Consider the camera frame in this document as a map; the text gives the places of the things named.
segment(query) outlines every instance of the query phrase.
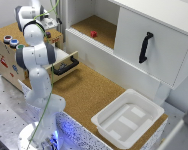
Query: black handle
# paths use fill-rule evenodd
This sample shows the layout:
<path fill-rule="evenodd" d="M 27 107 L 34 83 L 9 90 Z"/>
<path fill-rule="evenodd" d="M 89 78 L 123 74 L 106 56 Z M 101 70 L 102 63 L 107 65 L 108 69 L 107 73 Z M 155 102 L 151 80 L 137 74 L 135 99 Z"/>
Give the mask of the black handle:
<path fill-rule="evenodd" d="M 67 72 L 68 70 L 74 68 L 75 66 L 77 66 L 79 64 L 79 61 L 77 59 L 75 59 L 73 56 L 70 57 L 70 60 L 73 63 L 68 65 L 65 68 L 62 68 L 62 69 L 59 69 L 59 70 L 56 70 L 55 68 L 53 68 L 54 69 L 54 74 L 57 75 L 57 76 L 60 76 L 60 75 L 64 74 L 65 72 Z"/>
<path fill-rule="evenodd" d="M 147 60 L 147 57 L 145 56 L 145 53 L 146 53 L 146 49 L 147 49 L 147 45 L 148 45 L 148 40 L 150 38 L 153 37 L 153 34 L 150 33 L 150 32 L 147 32 L 147 36 L 145 37 L 144 41 L 143 41 L 143 45 L 142 45 L 142 48 L 141 48 L 141 53 L 140 53 L 140 56 L 139 56 L 139 63 L 143 63 L 144 61 Z"/>

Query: drawer handle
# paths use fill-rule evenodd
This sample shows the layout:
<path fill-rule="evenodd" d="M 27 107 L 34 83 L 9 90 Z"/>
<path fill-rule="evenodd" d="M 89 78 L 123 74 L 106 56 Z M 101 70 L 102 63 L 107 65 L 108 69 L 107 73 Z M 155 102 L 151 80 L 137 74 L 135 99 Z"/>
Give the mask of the drawer handle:
<path fill-rule="evenodd" d="M 59 70 L 56 70 L 55 68 L 53 68 L 54 74 L 57 75 L 57 76 L 60 76 L 60 75 L 64 74 L 65 72 L 69 71 L 70 69 L 74 68 L 75 66 L 77 66 L 79 64 L 79 61 L 77 59 L 75 59 L 73 56 L 70 57 L 70 60 L 73 63 L 68 65 L 65 68 L 62 68 L 62 69 L 59 69 Z"/>
<path fill-rule="evenodd" d="M 147 60 L 147 57 L 145 56 L 145 53 L 146 53 L 146 49 L 147 49 L 147 45 L 148 45 L 148 40 L 150 38 L 153 37 L 153 34 L 150 33 L 150 32 L 147 32 L 147 36 L 145 37 L 144 41 L 143 41 L 143 45 L 142 45 L 142 48 L 141 48 L 141 53 L 140 53 L 140 56 L 139 56 L 139 63 L 142 64 L 144 61 Z"/>

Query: white cabinet top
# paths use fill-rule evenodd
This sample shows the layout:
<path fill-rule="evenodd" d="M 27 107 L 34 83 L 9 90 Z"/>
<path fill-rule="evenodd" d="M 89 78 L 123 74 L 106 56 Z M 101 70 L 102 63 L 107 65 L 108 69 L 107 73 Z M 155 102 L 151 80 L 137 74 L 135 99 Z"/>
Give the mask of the white cabinet top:
<path fill-rule="evenodd" d="M 109 0 L 188 35 L 188 3 L 181 0 Z"/>

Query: red object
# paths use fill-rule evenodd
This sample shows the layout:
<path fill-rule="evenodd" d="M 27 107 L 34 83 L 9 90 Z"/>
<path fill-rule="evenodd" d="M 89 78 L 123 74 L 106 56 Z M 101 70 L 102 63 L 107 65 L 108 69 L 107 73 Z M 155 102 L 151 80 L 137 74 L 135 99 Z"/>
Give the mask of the red object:
<path fill-rule="evenodd" d="M 5 59 L 4 59 L 4 56 L 2 56 L 0 62 L 1 62 L 6 68 L 8 68 L 8 65 L 7 65 L 7 63 L 6 63 Z"/>
<path fill-rule="evenodd" d="M 14 77 L 14 75 L 12 73 L 10 73 L 12 77 Z"/>
<path fill-rule="evenodd" d="M 96 31 L 91 31 L 91 37 L 97 37 L 97 32 Z"/>

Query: white wall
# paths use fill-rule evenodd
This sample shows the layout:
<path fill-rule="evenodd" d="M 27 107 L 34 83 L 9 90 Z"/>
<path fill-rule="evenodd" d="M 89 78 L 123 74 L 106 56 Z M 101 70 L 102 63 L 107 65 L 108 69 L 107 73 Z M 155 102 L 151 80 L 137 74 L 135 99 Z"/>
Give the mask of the white wall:
<path fill-rule="evenodd" d="M 49 0 L 40 1 L 46 10 L 51 9 Z M 15 7 L 28 4 L 29 0 L 0 0 L 0 28 L 16 22 L 13 13 Z M 188 78 L 176 90 L 171 91 L 167 101 L 182 111 L 188 109 Z"/>

